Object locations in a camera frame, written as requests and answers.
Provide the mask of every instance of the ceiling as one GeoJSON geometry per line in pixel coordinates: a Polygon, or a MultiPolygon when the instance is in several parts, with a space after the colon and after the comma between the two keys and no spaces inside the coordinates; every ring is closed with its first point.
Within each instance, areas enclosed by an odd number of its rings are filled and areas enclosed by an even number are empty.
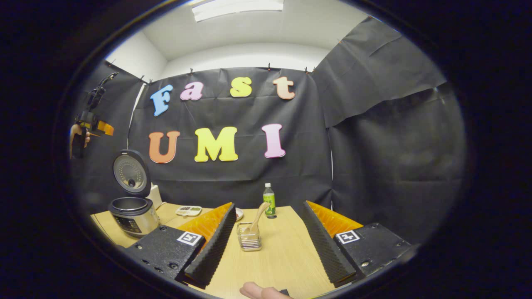
{"type": "Polygon", "coordinates": [[[184,4],[143,29],[168,60],[210,48],[289,43],[332,49],[366,15],[340,0],[285,0],[282,12],[242,12],[196,22],[184,4]]]}

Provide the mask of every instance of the black fabric curtain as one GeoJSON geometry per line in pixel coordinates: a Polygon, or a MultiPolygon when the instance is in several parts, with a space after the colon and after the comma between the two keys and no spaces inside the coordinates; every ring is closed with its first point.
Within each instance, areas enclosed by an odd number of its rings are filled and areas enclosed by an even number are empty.
{"type": "Polygon", "coordinates": [[[129,147],[147,159],[154,184],[163,201],[215,207],[234,202],[250,209],[262,202],[264,183],[269,182],[278,206],[311,200],[330,206],[331,159],[323,112],[314,80],[303,71],[286,69],[231,68],[184,74],[153,83],[146,88],[133,114],[129,147]],[[246,97],[230,95],[231,81],[249,77],[252,92],[246,97]],[[280,77],[293,81],[292,99],[278,96],[272,82],[280,77]],[[191,82],[202,82],[202,97],[181,100],[191,82]],[[171,84],[168,109],[154,116],[151,95],[171,84]],[[282,125],[280,142],[286,155],[266,158],[267,142],[262,126],[282,125]],[[236,161],[196,162],[195,131],[209,128],[214,138],[224,127],[236,127],[236,161]],[[151,161],[149,138],[162,132],[160,153],[168,151],[169,131],[179,131],[176,155],[165,164],[151,161]]]}
{"type": "Polygon", "coordinates": [[[87,104],[87,93],[113,72],[119,74],[105,83],[105,94],[92,110],[99,119],[113,126],[113,136],[92,132],[99,137],[90,137],[84,158],[71,160],[72,183],[79,192],[79,203],[91,214],[106,211],[111,200],[127,196],[114,178],[112,165],[115,155],[127,146],[131,113],[143,83],[128,72],[102,62],[77,88],[77,97],[73,99],[77,106],[72,111],[72,124],[87,104]]]}
{"type": "Polygon", "coordinates": [[[452,206],[466,143],[456,95],[424,53],[367,18],[313,78],[332,150],[333,209],[422,242],[452,206]]]}
{"type": "MultiPolygon", "coordinates": [[[[80,98],[116,68],[102,64],[80,98]]],[[[125,193],[112,177],[112,159],[126,147],[129,121],[141,83],[120,71],[95,110],[115,127],[113,137],[92,138],[76,177],[91,213],[125,193]]],[[[380,222],[411,243],[422,242],[445,217],[462,183],[466,143],[453,88],[432,61],[406,38],[378,20],[356,26],[316,71],[231,68],[194,72],[144,88],[129,128],[129,148],[146,159],[163,201],[215,207],[234,202],[255,208],[264,183],[278,206],[296,210],[309,200],[362,224],[380,222]],[[230,94],[231,82],[249,77],[252,92],[230,94]],[[273,81],[287,77],[292,99],[277,94],[273,81]],[[191,82],[203,83],[202,97],[180,99],[191,82]],[[172,85],[168,109],[154,116],[152,95],[172,85]],[[268,159],[262,126],[282,125],[286,155],[268,159]],[[195,131],[217,138],[236,127],[236,161],[196,162],[195,131]],[[168,163],[149,157],[149,135],[179,131],[168,163]]]]}

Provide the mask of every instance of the human hand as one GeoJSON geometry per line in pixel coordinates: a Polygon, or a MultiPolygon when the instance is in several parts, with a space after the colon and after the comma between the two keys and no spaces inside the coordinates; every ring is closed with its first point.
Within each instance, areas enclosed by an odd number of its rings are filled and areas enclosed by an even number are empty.
{"type": "MultiPolygon", "coordinates": [[[[81,133],[82,133],[81,126],[79,126],[78,124],[75,124],[70,128],[70,159],[72,159],[72,142],[74,141],[74,134],[81,135],[81,133]]],[[[89,130],[87,129],[87,134],[85,135],[85,146],[84,147],[87,147],[87,143],[89,141],[90,141],[90,133],[89,133],[89,130]]]]}
{"type": "Polygon", "coordinates": [[[248,281],[240,288],[240,293],[251,299],[292,299],[273,287],[261,288],[256,283],[248,281]]]}

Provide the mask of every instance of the rice cooker lid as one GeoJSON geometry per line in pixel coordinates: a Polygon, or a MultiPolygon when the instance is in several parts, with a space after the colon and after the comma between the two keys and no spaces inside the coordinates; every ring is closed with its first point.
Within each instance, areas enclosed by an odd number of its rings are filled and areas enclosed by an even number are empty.
{"type": "Polygon", "coordinates": [[[144,158],[138,151],[123,149],[113,161],[113,174],[118,185],[129,195],[146,197],[152,183],[144,158]]]}

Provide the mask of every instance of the bottle label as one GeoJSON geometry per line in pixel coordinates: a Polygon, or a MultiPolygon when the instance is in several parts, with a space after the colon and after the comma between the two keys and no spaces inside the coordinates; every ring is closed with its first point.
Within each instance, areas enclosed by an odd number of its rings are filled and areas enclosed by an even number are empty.
{"type": "Polygon", "coordinates": [[[263,195],[265,202],[269,202],[270,206],[266,209],[265,214],[266,215],[274,215],[275,214],[275,194],[271,195],[263,195]]]}

